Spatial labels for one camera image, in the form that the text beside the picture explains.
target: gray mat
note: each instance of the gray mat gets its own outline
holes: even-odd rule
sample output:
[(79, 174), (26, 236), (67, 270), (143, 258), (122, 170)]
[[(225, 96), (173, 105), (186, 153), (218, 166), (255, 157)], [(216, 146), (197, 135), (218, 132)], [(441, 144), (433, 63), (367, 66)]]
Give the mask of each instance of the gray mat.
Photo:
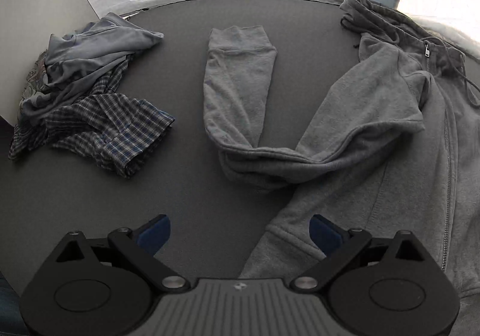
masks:
[(0, 128), (0, 270), (13, 288), (21, 294), (69, 230), (102, 237), (159, 213), (172, 221), (157, 254), (165, 264), (188, 278), (238, 276), (294, 188), (263, 195), (224, 178), (202, 122), (210, 30), (263, 25), (278, 56), (260, 144), (295, 147), (330, 85), (358, 62), (359, 36), (340, 17), (337, 6), (301, 0), (195, 0), (133, 16), (165, 40), (131, 63), (118, 91), (172, 114), (174, 127), (130, 180), (49, 147), (13, 164), (11, 129)]

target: seam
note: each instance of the seam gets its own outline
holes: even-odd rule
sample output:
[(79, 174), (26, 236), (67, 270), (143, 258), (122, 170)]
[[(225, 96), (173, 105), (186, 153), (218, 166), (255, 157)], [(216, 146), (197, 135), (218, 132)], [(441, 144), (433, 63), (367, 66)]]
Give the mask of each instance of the seam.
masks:
[(309, 256), (311, 256), (311, 257), (313, 257), (313, 256), (312, 256), (311, 254), (309, 254), (308, 252), (304, 251), (302, 248), (297, 247), (295, 244), (293, 244), (293, 243), (285, 240), (282, 236), (280, 236), (280, 235), (276, 234), (274, 231), (270, 230), (270, 229), (269, 229), (270, 227), (274, 227), (275, 229), (281, 230), (282, 232), (286, 233), (286, 234), (289, 235), (289, 236), (292, 236), (292, 237), (296, 238), (297, 240), (303, 242), (304, 244), (308, 245), (310, 248), (312, 248), (312, 249), (314, 249), (314, 250), (316, 250), (316, 251), (321, 251), (321, 249), (319, 249), (317, 246), (312, 245), (312, 244), (309, 243), (309, 242), (306, 242), (305, 240), (303, 240), (303, 239), (301, 239), (300, 237), (298, 237), (297, 235), (289, 232), (288, 230), (285, 230), (285, 228), (283, 228), (283, 227), (281, 227), (281, 226), (279, 226), (279, 225), (274, 225), (274, 224), (269, 224), (269, 225), (267, 225), (266, 230), (267, 230), (268, 232), (272, 233), (275, 237), (281, 238), (283, 241), (289, 243), (290, 245), (293, 245), (297, 250), (301, 250), (302, 252), (304, 252), (305, 254), (307, 254), (307, 255), (309, 255)]
[[(393, 119), (393, 120), (390, 120), (388, 121), (388, 123), (421, 123), (422, 121), (417, 121), (417, 120), (411, 120), (411, 119)], [(364, 129), (366, 129), (368, 126), (372, 126), (372, 125), (376, 125), (378, 122), (371, 122), (371, 123), (368, 123), (366, 125), (363, 125), (363, 126), (359, 126), (359, 127), (356, 127), (354, 128), (353, 130), (351, 130), (347, 136), (345, 137), (345, 139), (349, 139), (350, 135), (352, 133), (355, 133), (355, 131), (359, 130), (356, 134), (359, 134), (361, 131), (363, 131)], [(313, 159), (309, 159), (307, 157), (303, 157), (303, 156), (295, 156), (295, 155), (292, 155), (291, 153), (286, 153), (286, 152), (282, 152), (282, 151), (258, 151), (258, 149), (260, 149), (259, 147), (252, 147), (250, 146), (249, 149), (244, 149), (244, 148), (241, 148), (241, 147), (235, 147), (235, 146), (231, 146), (231, 145), (224, 145), (222, 144), (221, 142), (217, 141), (217, 139), (215, 138), (215, 136), (210, 132), (210, 130), (207, 128), (207, 126), (205, 126), (205, 130), (207, 132), (207, 134), (209, 135), (210, 139), (212, 139), (212, 141), (220, 147), (220, 149), (222, 149), (223, 151), (227, 151), (227, 152), (247, 152), (248, 154), (259, 154), (261, 157), (270, 157), (272, 155), (274, 156), (285, 156), (285, 157), (291, 157), (291, 158), (295, 158), (297, 159), (299, 162), (306, 162), (306, 163), (310, 163), (310, 164), (322, 164), (322, 163), (326, 163), (328, 162), (329, 159), (331, 159), (332, 157), (335, 157), (338, 155), (339, 153), (339, 150), (342, 149), (342, 147), (345, 145), (345, 140), (340, 144), (339, 147), (337, 147), (329, 156), (327, 156), (326, 158), (324, 158), (323, 160), (320, 160), (320, 161), (317, 161), (317, 160), (313, 160)]]
[(407, 52), (405, 52), (405, 51), (404, 51), (404, 53), (407, 54), (407, 56), (409, 56), (409, 58), (411, 58), (412, 60), (414, 60), (414, 61), (418, 64), (418, 66), (420, 67), (420, 70), (421, 70), (421, 71), (424, 71), (424, 70), (423, 70), (423, 66), (422, 66), (422, 64), (420, 63), (420, 61), (419, 61), (418, 59), (416, 59), (415, 57), (412, 57), (410, 53), (407, 53)]
[(211, 47), (208, 49), (208, 52), (212, 52), (212, 51), (220, 51), (220, 52), (223, 52), (223, 53), (244, 53), (244, 52), (256, 52), (256, 51), (262, 51), (262, 50), (275, 50), (277, 51), (277, 49), (275, 49), (275, 47), (273, 46), (262, 46), (262, 47), (256, 47), (255, 49), (230, 49), (230, 50), (225, 50), (225, 49), (219, 49), (217, 47)]
[[(413, 58), (413, 57), (410, 57), (410, 58), (414, 59), (414, 61), (420, 66), (420, 70), (416, 70), (416, 71), (410, 73), (408, 76), (411, 76), (411, 75), (413, 75), (413, 74), (420, 73), (421, 71), (424, 71), (424, 70), (423, 70), (423, 67), (420, 65), (420, 63), (419, 63), (415, 58)], [(405, 84), (406, 84), (407, 87), (409, 88), (410, 93), (413, 95), (413, 97), (415, 98), (415, 100), (417, 100), (417, 97), (415, 96), (415, 92), (413, 91), (412, 87), (410, 86), (410, 84), (408, 84), (408, 83), (406, 82), (405, 77), (402, 76), (402, 74), (400, 73), (400, 67), (399, 67), (399, 65), (398, 65), (399, 61), (400, 61), (400, 49), (397, 48), (397, 72), (398, 72), (398, 75), (399, 75), (400, 78), (405, 82)], [(418, 104), (420, 103), (420, 98), (421, 98), (421, 96), (422, 96), (422, 95), (421, 95), (421, 93), (420, 93), (420, 96), (418, 97), (418, 99), (419, 99)]]
[(480, 287), (470, 288), (466, 291), (461, 291), (458, 296), (460, 298), (470, 297), (472, 295), (480, 295)]
[(378, 192), (377, 192), (377, 196), (375, 197), (375, 202), (373, 203), (373, 206), (370, 210), (370, 214), (367, 218), (367, 222), (365, 224), (365, 230), (368, 230), (367, 229), (367, 226), (369, 225), (370, 221), (373, 220), (373, 218), (375, 218), (377, 215), (378, 215), (378, 211), (377, 211), (377, 202), (378, 202), (378, 198), (380, 197), (380, 193), (382, 192), (382, 186), (383, 186), (383, 182), (385, 181), (385, 177), (386, 177), (386, 172), (387, 172), (387, 168), (388, 168), (388, 165), (390, 164), (390, 160), (388, 160), (385, 164), (385, 168), (383, 168), (383, 175), (382, 175), (382, 180), (380, 181), (380, 185), (378, 186)]

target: drawstring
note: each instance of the drawstring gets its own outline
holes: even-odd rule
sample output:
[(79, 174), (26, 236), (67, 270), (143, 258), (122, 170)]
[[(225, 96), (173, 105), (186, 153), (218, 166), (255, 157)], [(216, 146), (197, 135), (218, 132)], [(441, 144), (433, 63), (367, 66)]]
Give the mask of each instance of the drawstring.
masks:
[(471, 106), (473, 108), (480, 108), (480, 103), (476, 103), (474, 100), (472, 100), (472, 97), (476, 100), (477, 98), (475, 97), (475, 95), (473, 94), (473, 92), (469, 89), (469, 86), (467, 85), (467, 83), (469, 83), (471, 86), (473, 86), (478, 92), (480, 92), (480, 88), (478, 88), (478, 86), (473, 82), (471, 81), (466, 75), (464, 75), (461, 71), (459, 71), (454, 65), (453, 65), (453, 62), (452, 62), (452, 59), (450, 57), (450, 55), (448, 54), (448, 48), (445, 44), (445, 42), (438, 38), (438, 37), (428, 37), (428, 38), (422, 38), (421, 41), (424, 41), (424, 40), (431, 40), (431, 39), (437, 39), (438, 41), (440, 41), (440, 43), (442, 44), (442, 46), (445, 48), (445, 52), (447, 54), (447, 59), (448, 59), (448, 63), (450, 64), (450, 66), (455, 70), (455, 72), (457, 73), (457, 75), (459, 75), (461, 78), (463, 78), (463, 81), (465, 83), (465, 91), (467, 93), (467, 96), (469, 97), (469, 102), (471, 104)]

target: zipper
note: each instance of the zipper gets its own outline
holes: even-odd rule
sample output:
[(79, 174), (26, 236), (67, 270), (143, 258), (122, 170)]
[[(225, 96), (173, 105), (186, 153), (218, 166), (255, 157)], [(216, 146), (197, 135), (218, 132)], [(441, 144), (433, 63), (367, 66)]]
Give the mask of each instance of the zipper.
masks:
[(425, 42), (425, 57), (427, 57), (427, 72), (430, 73), (430, 48), (428, 42)]
[(447, 266), (447, 251), (448, 251), (448, 230), (450, 227), (450, 187), (452, 185), (452, 164), (450, 162), (450, 141), (448, 139), (448, 121), (445, 115), (445, 150), (447, 152), (447, 164), (448, 164), (448, 179), (447, 179), (447, 210), (445, 218), (445, 232), (443, 235), (443, 257), (442, 257), (442, 270), (445, 271)]
[[(427, 58), (427, 72), (430, 73), (430, 47), (428, 42), (425, 42), (425, 57)], [(448, 121), (445, 113), (445, 121), (443, 126), (445, 132), (445, 151), (447, 153), (448, 165), (448, 179), (447, 179), (447, 208), (445, 216), (445, 229), (443, 231), (443, 254), (442, 254), (442, 270), (445, 271), (447, 267), (447, 252), (448, 252), (448, 234), (450, 230), (450, 194), (452, 186), (452, 163), (450, 160), (450, 140), (448, 138)]]

